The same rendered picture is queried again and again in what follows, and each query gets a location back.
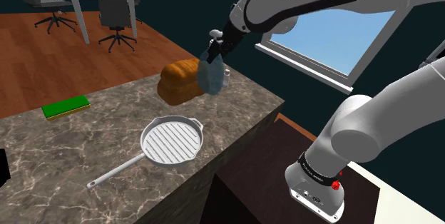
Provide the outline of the black box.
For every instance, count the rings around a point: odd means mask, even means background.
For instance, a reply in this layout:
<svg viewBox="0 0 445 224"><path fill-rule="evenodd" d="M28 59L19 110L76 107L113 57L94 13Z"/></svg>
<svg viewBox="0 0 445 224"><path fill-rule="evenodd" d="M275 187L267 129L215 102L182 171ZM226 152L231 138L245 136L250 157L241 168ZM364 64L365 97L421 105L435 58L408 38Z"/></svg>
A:
<svg viewBox="0 0 445 224"><path fill-rule="evenodd" d="M11 178L9 162L4 148L0 148L0 188Z"/></svg>

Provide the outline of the green and yellow sponge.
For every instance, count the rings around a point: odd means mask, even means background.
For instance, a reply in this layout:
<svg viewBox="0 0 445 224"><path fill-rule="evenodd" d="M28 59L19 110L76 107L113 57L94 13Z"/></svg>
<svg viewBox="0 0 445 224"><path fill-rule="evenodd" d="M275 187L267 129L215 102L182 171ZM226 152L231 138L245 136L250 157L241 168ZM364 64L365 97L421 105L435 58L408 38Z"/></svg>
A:
<svg viewBox="0 0 445 224"><path fill-rule="evenodd" d="M41 109L47 121L70 115L72 113L90 108L91 104L86 96L76 96L63 101L42 106Z"/></svg>

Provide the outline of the white grill pan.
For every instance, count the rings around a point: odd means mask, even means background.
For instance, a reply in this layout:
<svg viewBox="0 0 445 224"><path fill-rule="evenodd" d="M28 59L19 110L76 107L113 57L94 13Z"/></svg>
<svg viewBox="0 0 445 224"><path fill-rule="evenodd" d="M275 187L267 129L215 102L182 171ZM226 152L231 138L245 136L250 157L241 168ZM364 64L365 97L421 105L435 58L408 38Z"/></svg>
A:
<svg viewBox="0 0 445 224"><path fill-rule="evenodd" d="M196 118L161 116L154 118L140 135L141 153L89 182L92 189L142 159L153 165L174 168L196 158L203 145L203 124Z"/></svg>

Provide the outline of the translucent blue spray bottle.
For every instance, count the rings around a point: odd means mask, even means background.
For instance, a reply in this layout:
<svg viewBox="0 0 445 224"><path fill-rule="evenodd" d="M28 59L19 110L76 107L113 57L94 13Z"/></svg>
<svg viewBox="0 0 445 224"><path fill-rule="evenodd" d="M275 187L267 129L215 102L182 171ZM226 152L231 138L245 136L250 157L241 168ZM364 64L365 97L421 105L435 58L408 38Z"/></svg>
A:
<svg viewBox="0 0 445 224"><path fill-rule="evenodd" d="M217 95L223 86L225 66L220 55L220 39L223 33L217 29L209 32L212 39L208 48L201 53L198 63L197 80L199 87L210 95Z"/></svg>

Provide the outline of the white framed window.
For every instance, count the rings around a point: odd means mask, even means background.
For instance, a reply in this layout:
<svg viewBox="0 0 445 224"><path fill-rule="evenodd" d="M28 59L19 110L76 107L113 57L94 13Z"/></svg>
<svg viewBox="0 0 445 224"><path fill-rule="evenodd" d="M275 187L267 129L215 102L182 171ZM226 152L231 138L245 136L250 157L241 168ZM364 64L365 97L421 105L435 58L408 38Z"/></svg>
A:
<svg viewBox="0 0 445 224"><path fill-rule="evenodd" d="M286 34L264 34L255 48L349 94L404 16L398 11L318 11L299 17Z"/></svg>

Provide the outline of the brown bread loaf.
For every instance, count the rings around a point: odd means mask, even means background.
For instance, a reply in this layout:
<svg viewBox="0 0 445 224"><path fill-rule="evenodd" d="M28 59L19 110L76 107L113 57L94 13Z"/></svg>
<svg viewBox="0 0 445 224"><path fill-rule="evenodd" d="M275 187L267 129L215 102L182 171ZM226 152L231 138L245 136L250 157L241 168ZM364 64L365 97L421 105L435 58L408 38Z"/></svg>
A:
<svg viewBox="0 0 445 224"><path fill-rule="evenodd" d="M197 81L198 63L197 58L191 58L163 68L157 92L167 104L177 106L205 93Z"/></svg>

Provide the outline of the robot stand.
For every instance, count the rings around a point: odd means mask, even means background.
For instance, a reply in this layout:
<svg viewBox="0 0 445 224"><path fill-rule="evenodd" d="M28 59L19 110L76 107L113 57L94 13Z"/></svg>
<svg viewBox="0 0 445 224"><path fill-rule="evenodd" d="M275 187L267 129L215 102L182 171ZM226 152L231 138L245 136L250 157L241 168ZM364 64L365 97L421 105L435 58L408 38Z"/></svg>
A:
<svg viewBox="0 0 445 224"><path fill-rule="evenodd" d="M328 224L293 200L285 169L311 140L278 120L215 173L199 224Z"/></svg>

